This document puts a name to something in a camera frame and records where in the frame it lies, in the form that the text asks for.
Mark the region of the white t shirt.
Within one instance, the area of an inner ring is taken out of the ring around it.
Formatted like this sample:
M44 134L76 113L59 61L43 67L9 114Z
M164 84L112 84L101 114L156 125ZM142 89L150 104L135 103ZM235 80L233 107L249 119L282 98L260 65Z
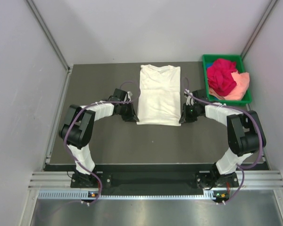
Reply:
M180 126L181 68L141 65L138 125Z

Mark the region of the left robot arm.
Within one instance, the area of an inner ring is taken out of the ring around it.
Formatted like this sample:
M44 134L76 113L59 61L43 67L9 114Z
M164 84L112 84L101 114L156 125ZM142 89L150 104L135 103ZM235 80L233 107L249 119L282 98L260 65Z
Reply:
M59 137L75 161L74 187L100 186L89 149L94 123L114 115L120 115L125 122L138 122L131 96L130 91L115 89L108 99L90 105L70 105Z

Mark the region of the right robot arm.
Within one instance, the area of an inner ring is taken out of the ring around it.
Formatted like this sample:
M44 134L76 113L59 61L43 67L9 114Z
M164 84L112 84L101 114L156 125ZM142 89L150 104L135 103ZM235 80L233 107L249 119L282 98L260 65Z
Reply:
M266 138L255 111L210 102L207 98L202 98L202 93L202 90L190 92L185 89L186 102L183 104L179 123L192 123L204 116L226 126L229 148L212 165L208 179L198 179L199 187L213 188L232 181L236 169L245 159L256 152L262 152Z

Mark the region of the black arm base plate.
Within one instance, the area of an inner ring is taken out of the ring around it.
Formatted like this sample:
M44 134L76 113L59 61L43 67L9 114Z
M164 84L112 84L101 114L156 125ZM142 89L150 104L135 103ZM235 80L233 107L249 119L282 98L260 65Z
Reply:
M209 173L200 172L101 172L96 174L103 188L116 188L121 185L178 185L192 188L220 185Z

